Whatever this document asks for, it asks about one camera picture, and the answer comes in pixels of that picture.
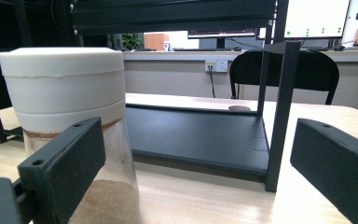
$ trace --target glass jar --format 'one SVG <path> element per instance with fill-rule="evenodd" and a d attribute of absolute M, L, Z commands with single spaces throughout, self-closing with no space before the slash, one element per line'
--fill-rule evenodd
<path fill-rule="evenodd" d="M 102 119 L 105 165 L 69 222 L 144 223 L 124 120 L 121 51 L 17 49 L 1 53 L 0 61 L 28 156 L 72 124 Z"/>

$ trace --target electrical outlet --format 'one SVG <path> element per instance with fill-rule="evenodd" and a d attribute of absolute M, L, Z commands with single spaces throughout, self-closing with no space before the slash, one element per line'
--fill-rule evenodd
<path fill-rule="evenodd" d="M 228 70 L 228 61 L 218 60 L 216 61 L 216 72 L 227 72 Z"/>
<path fill-rule="evenodd" d="M 209 66 L 212 67 L 211 71 L 216 71 L 216 61 L 205 61 L 205 72 L 209 72 Z"/>

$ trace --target black chair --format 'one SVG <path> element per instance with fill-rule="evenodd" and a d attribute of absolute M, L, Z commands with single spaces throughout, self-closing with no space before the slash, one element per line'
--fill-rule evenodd
<path fill-rule="evenodd" d="M 235 84 L 260 85 L 263 50 L 253 49 L 239 55 L 229 70 L 232 96 L 238 99 Z M 278 87 L 282 55 L 271 54 L 269 58 L 267 86 Z M 301 50 L 296 70 L 295 89 L 328 91 L 326 105 L 331 105 L 339 80 L 336 63 L 327 55 L 313 50 Z"/>

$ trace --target black tray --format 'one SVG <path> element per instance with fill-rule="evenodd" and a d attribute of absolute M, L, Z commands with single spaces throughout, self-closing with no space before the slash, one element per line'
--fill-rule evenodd
<path fill-rule="evenodd" d="M 253 112 L 127 105 L 136 161 L 265 181 L 269 144 Z"/>

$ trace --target wooden table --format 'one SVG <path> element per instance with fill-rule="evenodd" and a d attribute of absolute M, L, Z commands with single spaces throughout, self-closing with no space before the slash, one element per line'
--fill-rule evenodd
<path fill-rule="evenodd" d="M 256 102 L 164 95 L 127 94 L 127 102 L 228 109 L 230 105 L 256 108 Z M 266 102 L 264 119 L 270 139 L 275 103 Z M 12 108 L 1 110 L 5 128 L 19 123 Z M 335 105 L 292 104 L 282 158 L 278 192 L 264 184 L 205 175 L 151 164 L 135 163 L 146 223 L 350 223 L 336 207 L 290 164 L 297 118 L 329 123 L 358 138 L 358 110 Z M 18 178 L 17 165 L 25 159 L 22 142 L 0 145 L 0 176 Z"/>

